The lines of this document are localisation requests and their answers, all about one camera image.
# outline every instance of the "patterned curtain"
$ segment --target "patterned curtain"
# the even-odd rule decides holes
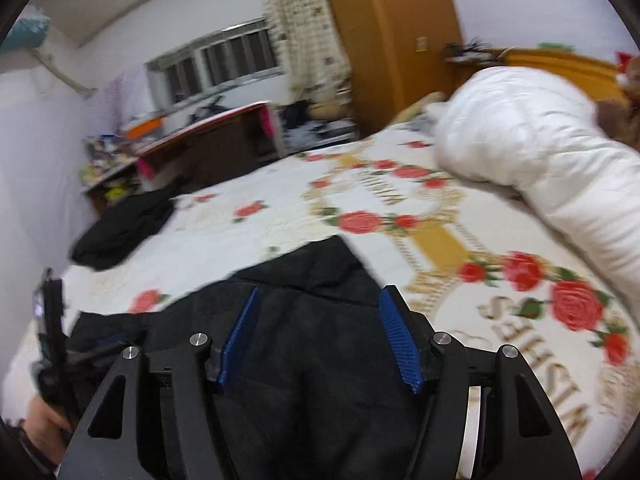
[[[351,66],[327,0],[264,0],[274,49],[295,100],[327,102]]]

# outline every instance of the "bed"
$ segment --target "bed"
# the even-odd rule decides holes
[[[235,270],[336,234],[437,330],[479,349],[516,345],[583,474],[606,465],[640,412],[640,336],[621,296],[513,189],[441,170],[430,139],[409,123],[181,196],[164,230],[120,266],[67,269],[65,323],[80,311],[161,310]],[[24,416],[34,393],[27,370],[37,359],[31,327],[4,382],[4,418]],[[474,390],[460,466],[467,477],[478,409]]]

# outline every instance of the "white comforter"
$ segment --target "white comforter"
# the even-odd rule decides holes
[[[438,162],[517,188],[628,296],[640,320],[640,156],[608,139],[594,115],[586,95],[551,73],[483,70],[438,123]]]

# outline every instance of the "window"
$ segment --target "window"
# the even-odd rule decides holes
[[[264,19],[199,38],[151,61],[147,69],[158,105],[169,111],[282,74]]]

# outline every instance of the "teal object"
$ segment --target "teal object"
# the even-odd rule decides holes
[[[38,48],[44,43],[51,27],[51,20],[46,16],[30,12],[29,16],[21,15],[0,45],[0,54],[19,48]]]

